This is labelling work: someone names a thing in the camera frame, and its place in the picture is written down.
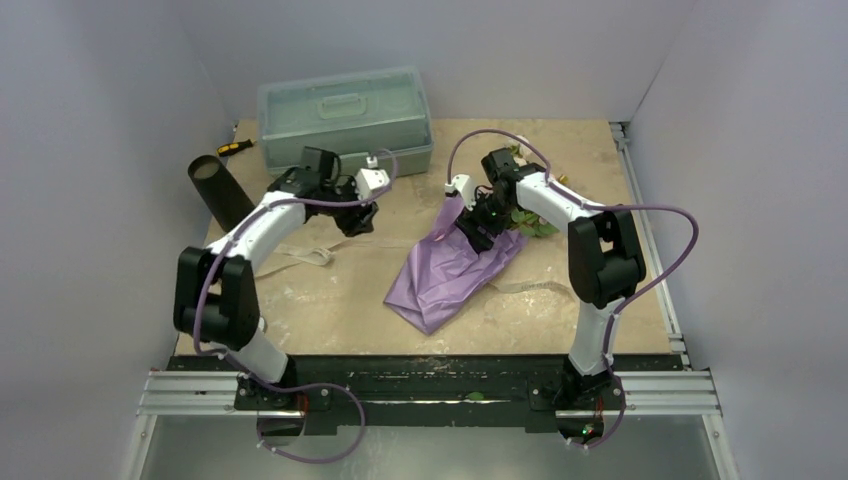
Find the artificial flower bunch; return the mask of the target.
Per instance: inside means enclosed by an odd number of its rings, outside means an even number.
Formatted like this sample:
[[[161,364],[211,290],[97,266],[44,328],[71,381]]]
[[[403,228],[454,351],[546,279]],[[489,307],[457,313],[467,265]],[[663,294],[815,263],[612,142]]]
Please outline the artificial flower bunch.
[[[518,135],[518,140],[509,139],[505,146],[510,151],[512,159],[518,166],[525,166],[532,162],[532,152],[529,150],[528,139]],[[519,232],[525,237],[546,238],[559,233],[559,230],[546,219],[535,212],[516,207],[510,214],[511,230]]]

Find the beige printed ribbon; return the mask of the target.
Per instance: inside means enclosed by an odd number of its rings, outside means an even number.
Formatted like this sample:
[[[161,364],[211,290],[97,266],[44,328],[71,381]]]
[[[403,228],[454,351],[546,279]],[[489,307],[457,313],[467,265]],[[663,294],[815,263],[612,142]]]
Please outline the beige printed ribbon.
[[[412,243],[409,240],[394,239],[342,240],[327,247],[302,247],[283,243],[278,245],[272,253],[272,258],[278,260],[278,263],[271,267],[267,265],[263,266],[260,272],[254,275],[254,278],[256,280],[268,279],[288,268],[301,264],[327,267],[334,261],[336,252],[346,247],[376,247],[380,249],[406,250],[411,245]],[[572,301],[576,300],[576,295],[569,286],[553,280],[518,283],[491,281],[488,283],[488,286],[501,294],[519,294],[529,291],[546,290],[562,294]]]

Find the purple wrapping paper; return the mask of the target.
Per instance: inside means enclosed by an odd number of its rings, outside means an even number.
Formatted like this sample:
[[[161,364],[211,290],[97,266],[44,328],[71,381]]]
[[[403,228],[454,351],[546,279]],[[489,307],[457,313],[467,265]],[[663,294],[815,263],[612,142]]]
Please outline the purple wrapping paper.
[[[455,225],[464,203],[448,197],[431,230],[410,250],[383,303],[426,335],[456,316],[469,299],[525,249],[528,239],[512,230],[482,253]]]

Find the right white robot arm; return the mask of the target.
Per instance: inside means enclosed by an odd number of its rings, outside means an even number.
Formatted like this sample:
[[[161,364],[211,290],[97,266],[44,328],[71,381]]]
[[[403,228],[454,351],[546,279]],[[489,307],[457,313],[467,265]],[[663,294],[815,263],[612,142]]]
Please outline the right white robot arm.
[[[481,161],[488,189],[477,190],[467,174],[450,175],[444,190],[458,196],[464,209],[455,224],[477,253],[493,248],[517,211],[538,215],[567,237],[568,278],[580,301],[561,392],[576,407],[596,399],[596,375],[612,364],[609,353],[617,308],[633,297],[646,277],[635,222],[626,210],[590,202],[551,178],[537,163],[517,164],[507,148]]]

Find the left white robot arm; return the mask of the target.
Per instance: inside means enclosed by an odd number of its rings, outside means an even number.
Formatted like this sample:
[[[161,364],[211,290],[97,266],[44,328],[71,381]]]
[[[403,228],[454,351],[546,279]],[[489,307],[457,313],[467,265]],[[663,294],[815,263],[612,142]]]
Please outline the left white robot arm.
[[[229,359],[260,382],[272,408],[297,399],[293,359],[266,336],[255,273],[282,241],[315,216],[332,218],[347,237],[373,231],[377,198],[396,175],[375,155],[355,174],[341,171],[340,157],[306,147],[300,162],[267,188],[258,205],[204,248],[188,247],[177,261],[173,325],[191,337],[201,356]]]

